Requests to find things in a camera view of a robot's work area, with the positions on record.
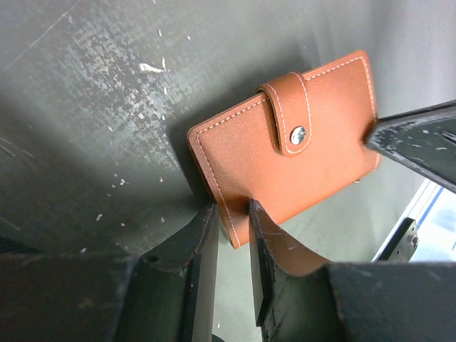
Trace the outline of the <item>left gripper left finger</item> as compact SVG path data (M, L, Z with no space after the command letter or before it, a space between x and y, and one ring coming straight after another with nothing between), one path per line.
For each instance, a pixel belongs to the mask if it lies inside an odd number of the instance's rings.
M3 341L215 341L218 207L142 255L1 239Z

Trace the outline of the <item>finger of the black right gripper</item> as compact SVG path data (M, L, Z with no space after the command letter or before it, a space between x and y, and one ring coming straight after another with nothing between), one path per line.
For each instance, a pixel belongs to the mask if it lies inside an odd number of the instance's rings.
M365 146L455 192L455 101L382 118Z

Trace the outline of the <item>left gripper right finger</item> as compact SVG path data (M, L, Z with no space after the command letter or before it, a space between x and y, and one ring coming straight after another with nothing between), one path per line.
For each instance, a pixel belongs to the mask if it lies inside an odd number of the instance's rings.
M264 341L453 341L452 262L334 263L249 203L256 325Z

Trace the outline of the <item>brown leather wallet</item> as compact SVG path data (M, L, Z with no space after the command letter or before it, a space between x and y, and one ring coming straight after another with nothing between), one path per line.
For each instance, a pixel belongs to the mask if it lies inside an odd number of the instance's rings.
M380 164L365 145L378 120L365 51L289 72L195 125L187 141L230 244L249 242L249 201L281 224Z

